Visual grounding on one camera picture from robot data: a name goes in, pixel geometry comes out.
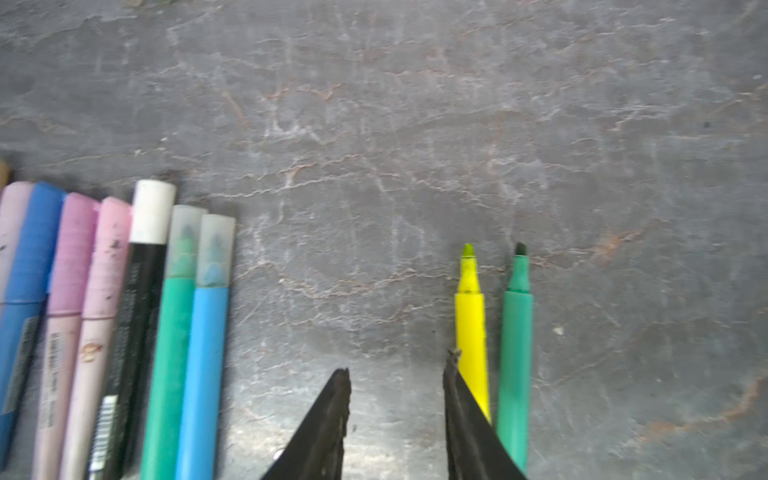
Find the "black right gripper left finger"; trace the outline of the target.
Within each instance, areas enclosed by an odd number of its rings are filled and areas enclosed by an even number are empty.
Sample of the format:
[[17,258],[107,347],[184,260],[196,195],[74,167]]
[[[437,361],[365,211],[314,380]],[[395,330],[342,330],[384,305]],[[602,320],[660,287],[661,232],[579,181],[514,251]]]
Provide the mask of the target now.
[[350,396],[349,370],[336,369],[263,479],[341,479]]

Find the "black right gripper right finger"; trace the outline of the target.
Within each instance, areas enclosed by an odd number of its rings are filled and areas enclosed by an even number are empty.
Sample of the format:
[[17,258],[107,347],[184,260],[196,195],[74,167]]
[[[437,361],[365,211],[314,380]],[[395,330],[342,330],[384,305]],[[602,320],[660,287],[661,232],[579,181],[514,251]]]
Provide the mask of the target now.
[[448,351],[443,371],[447,469],[450,480],[525,480],[481,411]]

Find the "light blue highlighter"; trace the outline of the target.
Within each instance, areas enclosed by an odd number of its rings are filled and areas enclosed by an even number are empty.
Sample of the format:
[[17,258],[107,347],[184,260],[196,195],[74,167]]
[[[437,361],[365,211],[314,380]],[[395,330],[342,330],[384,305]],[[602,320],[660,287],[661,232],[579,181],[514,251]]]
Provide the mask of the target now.
[[236,220],[202,217],[175,477],[212,479]]

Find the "yellow highlighter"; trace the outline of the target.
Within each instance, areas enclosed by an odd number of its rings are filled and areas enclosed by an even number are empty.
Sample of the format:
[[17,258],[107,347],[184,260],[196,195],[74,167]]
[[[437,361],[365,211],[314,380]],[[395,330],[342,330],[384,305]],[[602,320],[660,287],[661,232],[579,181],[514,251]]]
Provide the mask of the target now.
[[464,246],[460,278],[455,295],[458,369],[485,419],[491,422],[487,367],[485,302],[481,291],[477,258],[471,244]]

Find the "teal green highlighter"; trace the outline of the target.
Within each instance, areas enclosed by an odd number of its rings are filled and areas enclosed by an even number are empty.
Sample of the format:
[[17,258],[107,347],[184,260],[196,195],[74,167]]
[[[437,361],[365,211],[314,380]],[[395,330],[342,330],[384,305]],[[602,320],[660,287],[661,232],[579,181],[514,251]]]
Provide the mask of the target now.
[[204,208],[173,207],[160,302],[142,479],[173,479],[180,425],[201,221]]

